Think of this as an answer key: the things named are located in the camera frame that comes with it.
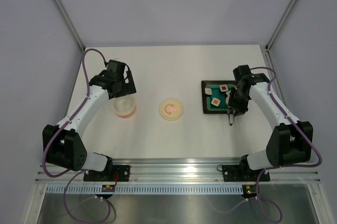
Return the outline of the pink handled metal tongs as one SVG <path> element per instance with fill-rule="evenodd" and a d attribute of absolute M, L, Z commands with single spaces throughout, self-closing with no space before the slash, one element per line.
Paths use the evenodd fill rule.
<path fill-rule="evenodd" d="M 228 112 L 227 113 L 227 117 L 228 117 L 228 124 L 229 126 L 232 126 L 234 124 L 234 120 L 235 120 L 235 112 Z"/>

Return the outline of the pink round lunch box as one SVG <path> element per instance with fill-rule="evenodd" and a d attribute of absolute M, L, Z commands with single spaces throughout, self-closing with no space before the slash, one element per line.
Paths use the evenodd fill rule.
<path fill-rule="evenodd" d="M 120 118 L 129 118 L 136 111 L 136 102 L 132 96 L 124 96 L 114 100 L 113 109 Z"/>

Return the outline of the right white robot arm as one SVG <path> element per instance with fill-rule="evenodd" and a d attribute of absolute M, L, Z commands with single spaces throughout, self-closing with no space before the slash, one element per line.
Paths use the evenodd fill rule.
<path fill-rule="evenodd" d="M 293 115 L 274 95 L 265 74 L 238 73 L 236 87 L 231 89 L 227 114 L 229 125 L 235 117 L 248 111 L 249 101 L 255 102 L 267 119 L 272 134 L 264 150 L 242 157 L 239 174 L 251 180 L 258 170 L 305 163 L 311 158 L 313 127 Z"/>

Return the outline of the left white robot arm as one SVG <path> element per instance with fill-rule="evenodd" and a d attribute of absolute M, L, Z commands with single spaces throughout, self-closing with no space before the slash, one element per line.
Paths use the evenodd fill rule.
<path fill-rule="evenodd" d="M 131 70 L 103 70 L 87 79 L 87 91 L 81 102 L 57 125 L 47 125 L 42 131 L 44 173 L 50 178 L 69 171 L 95 171 L 103 181 L 114 174 L 112 158 L 87 151 L 82 136 L 96 113 L 111 99 L 136 93 Z"/>

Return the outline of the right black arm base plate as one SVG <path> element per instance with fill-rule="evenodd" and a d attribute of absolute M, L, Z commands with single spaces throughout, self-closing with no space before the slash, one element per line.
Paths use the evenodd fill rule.
<path fill-rule="evenodd" d="M 244 170 L 239 165 L 220 165 L 224 182 L 256 182 L 261 170 Z"/>

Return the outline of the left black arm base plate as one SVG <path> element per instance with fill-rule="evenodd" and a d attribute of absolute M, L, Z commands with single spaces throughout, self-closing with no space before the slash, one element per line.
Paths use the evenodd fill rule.
<path fill-rule="evenodd" d="M 129 182 L 130 178 L 129 165 L 112 164 L 104 171 L 89 170 L 88 174 L 84 174 L 85 182 Z"/>

